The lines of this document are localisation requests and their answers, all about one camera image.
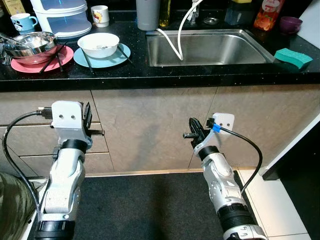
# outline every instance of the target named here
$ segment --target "red bottle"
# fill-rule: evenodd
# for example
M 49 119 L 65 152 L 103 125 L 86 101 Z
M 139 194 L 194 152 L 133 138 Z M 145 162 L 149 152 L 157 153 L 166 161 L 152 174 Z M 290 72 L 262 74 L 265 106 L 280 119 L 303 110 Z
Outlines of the red bottle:
M 277 20 L 285 0 L 263 0 L 253 26 L 257 29 L 270 31 Z

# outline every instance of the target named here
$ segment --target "green fabric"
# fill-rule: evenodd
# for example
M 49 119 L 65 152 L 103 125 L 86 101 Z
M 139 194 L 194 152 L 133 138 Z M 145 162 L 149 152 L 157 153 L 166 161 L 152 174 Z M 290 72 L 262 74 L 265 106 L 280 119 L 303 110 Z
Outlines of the green fabric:
M 27 186 L 17 177 L 0 172 L 0 239 L 19 239 L 34 211 Z

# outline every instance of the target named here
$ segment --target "white mug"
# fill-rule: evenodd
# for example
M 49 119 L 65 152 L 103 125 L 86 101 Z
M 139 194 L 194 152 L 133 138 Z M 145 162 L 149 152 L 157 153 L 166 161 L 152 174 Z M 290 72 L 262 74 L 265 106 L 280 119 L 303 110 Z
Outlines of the white mug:
M 107 6 L 93 6 L 91 7 L 91 14 L 93 21 L 98 28 L 109 26 L 109 12 Z

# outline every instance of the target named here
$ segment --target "pink plate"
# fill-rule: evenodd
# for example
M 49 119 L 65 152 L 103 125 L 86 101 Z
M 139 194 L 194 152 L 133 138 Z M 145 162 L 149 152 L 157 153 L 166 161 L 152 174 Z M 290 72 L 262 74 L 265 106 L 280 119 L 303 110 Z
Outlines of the pink plate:
M 73 56 L 74 56 L 74 51 L 68 47 L 64 46 L 61 51 L 58 53 L 59 58 L 61 61 L 61 65 L 65 65 L 67 62 L 69 62 Z M 39 64 L 33 64 L 33 65 L 25 65 L 17 62 L 16 60 L 12 59 L 11 61 L 11 67 L 14 70 L 17 70 L 22 73 L 39 73 L 40 70 L 46 65 L 46 62 L 39 63 Z M 53 59 L 52 62 L 49 64 L 49 66 L 44 70 L 45 72 L 48 72 L 53 69 L 59 68 L 59 63 L 57 58 Z

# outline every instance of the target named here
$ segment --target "white plastic container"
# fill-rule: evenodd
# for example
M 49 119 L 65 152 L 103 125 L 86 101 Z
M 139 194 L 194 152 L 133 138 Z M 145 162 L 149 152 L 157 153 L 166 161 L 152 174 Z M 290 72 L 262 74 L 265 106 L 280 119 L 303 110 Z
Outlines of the white plastic container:
M 42 31 L 59 39 L 76 38 L 91 30 L 85 0 L 31 0 Z

